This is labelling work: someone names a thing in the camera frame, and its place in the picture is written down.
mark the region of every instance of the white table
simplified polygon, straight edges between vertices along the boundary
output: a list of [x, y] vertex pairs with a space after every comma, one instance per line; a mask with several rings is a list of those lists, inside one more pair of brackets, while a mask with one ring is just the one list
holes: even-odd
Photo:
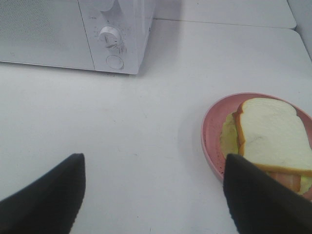
[[265, 27], [155, 20], [138, 76], [0, 63], [0, 199], [82, 152], [72, 233], [234, 234], [205, 112], [261, 92], [312, 115], [311, 87], [299, 35]]
[[157, 0], [155, 18], [295, 28], [287, 0]]

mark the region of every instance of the pink plate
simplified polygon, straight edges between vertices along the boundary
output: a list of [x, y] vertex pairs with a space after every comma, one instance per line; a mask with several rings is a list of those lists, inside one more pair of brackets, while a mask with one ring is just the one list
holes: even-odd
[[[207, 161], [215, 172], [216, 176], [223, 181], [225, 158], [220, 148], [220, 134], [225, 118], [229, 113], [235, 112], [239, 105], [251, 98], [274, 98], [265, 94], [240, 93], [233, 94], [217, 101], [206, 113], [201, 127], [201, 143]], [[297, 110], [297, 115], [301, 118], [309, 138], [312, 148], [312, 119], [305, 112], [292, 105]]]

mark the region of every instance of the white bread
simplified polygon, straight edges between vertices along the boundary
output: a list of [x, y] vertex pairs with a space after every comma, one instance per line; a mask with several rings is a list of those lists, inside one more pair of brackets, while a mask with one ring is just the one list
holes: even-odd
[[312, 150], [296, 110], [283, 101], [252, 98], [237, 110], [239, 153], [264, 171], [312, 176]]

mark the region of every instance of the microwave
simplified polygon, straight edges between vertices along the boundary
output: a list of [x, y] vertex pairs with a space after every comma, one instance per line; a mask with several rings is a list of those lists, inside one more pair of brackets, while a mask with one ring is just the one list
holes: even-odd
[[155, 0], [0, 0], [0, 61], [137, 74]]

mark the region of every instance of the microwave button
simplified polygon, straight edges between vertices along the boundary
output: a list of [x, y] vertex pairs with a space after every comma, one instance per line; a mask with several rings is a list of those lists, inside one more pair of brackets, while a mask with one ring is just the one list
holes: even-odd
[[101, 29], [99, 33], [99, 39], [108, 49], [115, 48], [122, 42], [120, 32], [116, 28], [111, 26], [105, 26]]
[[115, 55], [110, 55], [106, 58], [106, 63], [113, 69], [123, 69], [123, 61], [121, 58]]

